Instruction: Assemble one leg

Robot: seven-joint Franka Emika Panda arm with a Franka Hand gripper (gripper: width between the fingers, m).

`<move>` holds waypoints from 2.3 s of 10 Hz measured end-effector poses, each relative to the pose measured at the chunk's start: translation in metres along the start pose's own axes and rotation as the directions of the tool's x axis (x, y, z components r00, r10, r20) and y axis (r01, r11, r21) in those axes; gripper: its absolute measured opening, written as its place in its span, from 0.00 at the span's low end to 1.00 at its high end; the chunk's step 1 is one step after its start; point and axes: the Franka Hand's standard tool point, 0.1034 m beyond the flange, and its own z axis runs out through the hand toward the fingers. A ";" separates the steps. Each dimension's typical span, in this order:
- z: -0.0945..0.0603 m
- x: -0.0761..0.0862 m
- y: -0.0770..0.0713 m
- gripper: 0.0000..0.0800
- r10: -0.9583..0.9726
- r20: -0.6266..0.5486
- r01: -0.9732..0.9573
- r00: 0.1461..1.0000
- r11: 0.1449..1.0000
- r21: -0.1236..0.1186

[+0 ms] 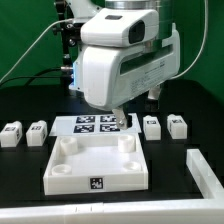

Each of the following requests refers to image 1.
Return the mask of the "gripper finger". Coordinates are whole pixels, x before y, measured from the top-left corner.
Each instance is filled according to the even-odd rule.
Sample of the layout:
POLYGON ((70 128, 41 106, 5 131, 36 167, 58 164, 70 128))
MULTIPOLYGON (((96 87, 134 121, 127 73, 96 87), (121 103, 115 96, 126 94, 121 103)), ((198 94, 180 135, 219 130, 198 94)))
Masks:
POLYGON ((149 90, 148 99, 149 100, 158 100, 160 96, 161 88, 160 86, 155 86, 149 90))
POLYGON ((121 130, 126 130, 128 128, 127 126, 127 117, 124 113, 124 110, 122 107, 118 107, 112 110, 113 114, 116 117, 116 125, 121 130))

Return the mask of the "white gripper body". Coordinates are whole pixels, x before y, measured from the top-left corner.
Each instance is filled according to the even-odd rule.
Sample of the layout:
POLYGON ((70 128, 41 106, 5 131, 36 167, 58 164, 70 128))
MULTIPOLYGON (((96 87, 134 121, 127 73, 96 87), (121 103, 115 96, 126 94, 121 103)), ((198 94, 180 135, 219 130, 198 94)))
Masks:
POLYGON ((156 52, 148 53, 144 44, 122 49, 88 46, 82 61, 84 98, 92 107, 110 111, 173 77, 179 67, 175 24, 156 52))

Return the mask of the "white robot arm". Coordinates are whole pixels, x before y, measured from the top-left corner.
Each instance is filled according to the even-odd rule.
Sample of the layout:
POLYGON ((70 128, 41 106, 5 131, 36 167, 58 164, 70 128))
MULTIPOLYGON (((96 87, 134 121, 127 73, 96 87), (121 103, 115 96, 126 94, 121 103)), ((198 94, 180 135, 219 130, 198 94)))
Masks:
POLYGON ((79 23, 73 89, 129 127, 123 105, 178 73, 180 37, 172 0, 65 0, 79 23))

